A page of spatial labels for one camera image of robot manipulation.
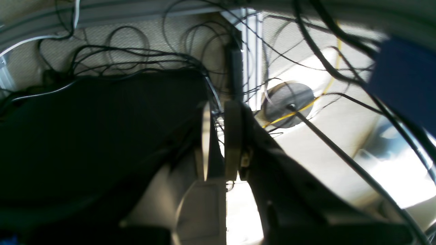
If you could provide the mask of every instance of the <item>blue panel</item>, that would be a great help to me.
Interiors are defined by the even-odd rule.
[[[436,54],[393,37],[376,62],[367,91],[436,136]]]

